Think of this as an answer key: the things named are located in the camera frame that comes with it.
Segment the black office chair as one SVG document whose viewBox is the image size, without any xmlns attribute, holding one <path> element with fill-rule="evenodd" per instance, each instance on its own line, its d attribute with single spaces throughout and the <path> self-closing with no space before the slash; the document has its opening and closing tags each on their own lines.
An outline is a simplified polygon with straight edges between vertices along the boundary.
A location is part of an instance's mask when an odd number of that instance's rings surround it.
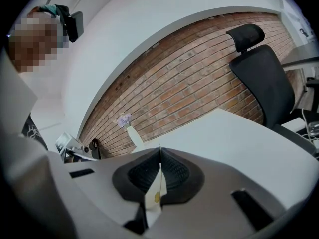
<svg viewBox="0 0 319 239">
<path fill-rule="evenodd" d="M 234 41 L 240 56 L 229 63 L 231 71 L 255 97 L 263 113 L 262 125 L 290 140 L 319 161 L 319 80 L 310 80 L 313 88 L 311 110 L 297 109 L 293 87 L 275 52 L 262 45 L 263 30 L 252 23 L 226 31 Z M 294 133 L 281 126 L 302 118 L 306 129 Z"/>
</svg>

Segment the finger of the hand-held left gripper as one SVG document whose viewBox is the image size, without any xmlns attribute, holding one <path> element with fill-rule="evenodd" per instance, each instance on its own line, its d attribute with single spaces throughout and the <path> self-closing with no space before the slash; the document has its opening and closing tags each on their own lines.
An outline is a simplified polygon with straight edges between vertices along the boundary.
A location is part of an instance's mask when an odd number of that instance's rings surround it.
<svg viewBox="0 0 319 239">
<path fill-rule="evenodd" d="M 101 159 L 101 153 L 100 153 L 100 149 L 99 149 L 99 142 L 98 142 L 97 139 L 93 139 L 90 142 L 89 148 L 91 150 L 91 154 L 92 154 L 92 157 L 94 159 Z"/>
</svg>

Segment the white wall shelf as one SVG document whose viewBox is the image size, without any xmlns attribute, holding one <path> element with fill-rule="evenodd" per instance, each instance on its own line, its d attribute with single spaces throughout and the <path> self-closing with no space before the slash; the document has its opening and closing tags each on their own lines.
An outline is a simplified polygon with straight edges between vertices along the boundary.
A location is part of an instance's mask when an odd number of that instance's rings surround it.
<svg viewBox="0 0 319 239">
<path fill-rule="evenodd" d="M 314 43 L 318 41 L 312 29 L 309 28 L 308 26 L 301 24 L 299 27 L 299 32 L 307 41 L 307 43 Z"/>
</svg>

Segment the grey desk with white frame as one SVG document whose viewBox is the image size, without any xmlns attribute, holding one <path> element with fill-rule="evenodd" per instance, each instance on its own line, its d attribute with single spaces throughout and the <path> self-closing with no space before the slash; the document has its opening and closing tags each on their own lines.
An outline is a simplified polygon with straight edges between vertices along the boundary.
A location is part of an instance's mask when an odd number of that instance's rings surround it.
<svg viewBox="0 0 319 239">
<path fill-rule="evenodd" d="M 308 43 L 295 47 L 281 61 L 285 71 L 300 70 L 302 74 L 302 85 L 306 92 L 307 78 L 319 79 L 319 43 Z"/>
</svg>

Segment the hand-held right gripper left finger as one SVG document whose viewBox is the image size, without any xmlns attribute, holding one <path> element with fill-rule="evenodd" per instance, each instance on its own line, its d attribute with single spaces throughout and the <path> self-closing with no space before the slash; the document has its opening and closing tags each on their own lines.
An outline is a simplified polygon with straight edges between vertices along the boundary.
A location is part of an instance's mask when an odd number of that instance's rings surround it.
<svg viewBox="0 0 319 239">
<path fill-rule="evenodd" d="M 149 227 L 145 194 L 159 171 L 160 154 L 146 149 L 128 155 L 68 164 L 85 196 L 120 226 L 142 234 Z"/>
</svg>

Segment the person's black shirt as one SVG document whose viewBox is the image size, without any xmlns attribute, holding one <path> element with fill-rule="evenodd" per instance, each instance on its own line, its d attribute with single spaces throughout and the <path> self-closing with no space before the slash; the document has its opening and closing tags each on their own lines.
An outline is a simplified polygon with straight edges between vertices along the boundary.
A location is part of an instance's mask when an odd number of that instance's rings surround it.
<svg viewBox="0 0 319 239">
<path fill-rule="evenodd" d="M 48 150 L 48 147 L 43 139 L 43 137 L 41 136 L 38 128 L 36 127 L 34 121 L 31 118 L 31 114 L 28 115 L 28 118 L 24 124 L 24 127 L 22 129 L 22 134 L 30 139 L 36 140 L 37 142 L 39 142 L 40 144 L 43 145 L 43 147 Z"/>
</svg>

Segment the purple flowers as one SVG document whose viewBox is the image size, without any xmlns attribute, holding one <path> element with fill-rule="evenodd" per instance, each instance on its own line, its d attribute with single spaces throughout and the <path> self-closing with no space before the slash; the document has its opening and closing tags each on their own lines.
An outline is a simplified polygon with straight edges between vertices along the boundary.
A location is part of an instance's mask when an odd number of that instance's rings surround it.
<svg viewBox="0 0 319 239">
<path fill-rule="evenodd" d="M 120 114 L 119 118 L 117 119 L 117 124 L 120 128 L 128 128 L 131 126 L 131 118 L 132 115 L 130 113 L 127 114 Z"/>
</svg>

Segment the white table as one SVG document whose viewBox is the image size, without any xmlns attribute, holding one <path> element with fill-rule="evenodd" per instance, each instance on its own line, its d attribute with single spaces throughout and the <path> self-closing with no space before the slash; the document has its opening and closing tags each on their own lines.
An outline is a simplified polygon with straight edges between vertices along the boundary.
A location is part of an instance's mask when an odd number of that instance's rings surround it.
<svg viewBox="0 0 319 239">
<path fill-rule="evenodd" d="M 251 120 L 215 109 L 143 147 L 166 147 L 234 167 L 285 208 L 304 200 L 319 180 L 319 162 L 283 136 Z"/>
</svg>

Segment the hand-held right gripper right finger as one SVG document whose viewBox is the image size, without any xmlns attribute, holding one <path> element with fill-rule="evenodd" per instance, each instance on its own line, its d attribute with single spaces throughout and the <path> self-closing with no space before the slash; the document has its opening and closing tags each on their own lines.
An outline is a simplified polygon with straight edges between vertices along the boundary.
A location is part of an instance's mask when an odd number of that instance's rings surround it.
<svg viewBox="0 0 319 239">
<path fill-rule="evenodd" d="M 256 230 L 232 197 L 245 190 L 274 220 L 285 211 L 269 191 L 227 164 L 170 150 L 196 164 L 204 174 L 200 191 L 188 202 L 165 205 L 149 228 L 149 239 L 244 239 Z"/>
</svg>

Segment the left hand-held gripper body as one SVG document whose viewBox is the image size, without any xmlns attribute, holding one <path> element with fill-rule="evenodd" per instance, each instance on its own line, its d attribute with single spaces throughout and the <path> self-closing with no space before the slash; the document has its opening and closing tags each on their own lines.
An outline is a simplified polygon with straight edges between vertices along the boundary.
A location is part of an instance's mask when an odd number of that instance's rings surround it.
<svg viewBox="0 0 319 239">
<path fill-rule="evenodd" d="M 89 149 L 67 132 L 57 139 L 55 146 L 64 163 L 92 160 Z"/>
</svg>

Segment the white paper card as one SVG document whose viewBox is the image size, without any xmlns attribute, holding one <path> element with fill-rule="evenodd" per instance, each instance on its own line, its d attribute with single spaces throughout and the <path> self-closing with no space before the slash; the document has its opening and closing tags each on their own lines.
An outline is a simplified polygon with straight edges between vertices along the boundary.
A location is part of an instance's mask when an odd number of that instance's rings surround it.
<svg viewBox="0 0 319 239">
<path fill-rule="evenodd" d="M 145 194 L 145 213 L 147 225 L 150 228 L 162 213 L 162 207 L 155 202 L 155 184 L 154 181 Z"/>
</svg>

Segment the white vase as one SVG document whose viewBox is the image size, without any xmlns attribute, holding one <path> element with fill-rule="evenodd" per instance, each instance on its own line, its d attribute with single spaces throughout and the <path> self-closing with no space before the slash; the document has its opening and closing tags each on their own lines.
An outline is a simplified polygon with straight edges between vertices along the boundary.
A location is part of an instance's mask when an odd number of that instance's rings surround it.
<svg viewBox="0 0 319 239">
<path fill-rule="evenodd" d="M 140 137 L 138 132 L 132 126 L 127 127 L 127 133 L 129 135 L 131 141 L 133 142 L 133 144 L 137 148 L 139 148 L 139 149 L 144 148 L 144 142 L 143 142 L 142 138 Z"/>
</svg>

